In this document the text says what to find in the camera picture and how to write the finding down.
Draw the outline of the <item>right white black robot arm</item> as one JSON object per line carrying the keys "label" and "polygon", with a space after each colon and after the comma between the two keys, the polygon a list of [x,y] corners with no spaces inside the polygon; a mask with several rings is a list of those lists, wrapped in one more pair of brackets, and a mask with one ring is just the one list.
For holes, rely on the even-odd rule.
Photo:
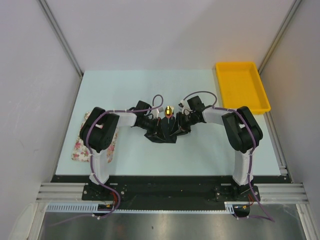
{"label": "right white black robot arm", "polygon": [[238,109],[205,106],[199,96],[178,104],[181,111],[176,113],[170,134],[182,136],[191,132],[191,126],[199,123],[213,123],[224,127],[227,139],[235,150],[231,196],[242,201],[253,190],[253,155],[263,138],[263,132],[247,106]]}

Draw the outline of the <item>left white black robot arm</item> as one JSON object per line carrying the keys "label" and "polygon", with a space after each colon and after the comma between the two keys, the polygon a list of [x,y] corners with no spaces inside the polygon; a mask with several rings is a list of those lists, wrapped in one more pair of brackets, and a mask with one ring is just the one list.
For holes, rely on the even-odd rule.
{"label": "left white black robot arm", "polygon": [[163,103],[151,106],[139,101],[135,107],[123,110],[105,110],[94,107],[79,132],[79,138],[83,141],[90,157],[90,181],[95,184],[93,194],[100,200],[110,196],[111,188],[105,184],[110,177],[107,161],[102,159],[102,154],[112,144],[116,131],[121,127],[142,127],[149,122],[157,121],[149,118],[148,114],[163,111]]}

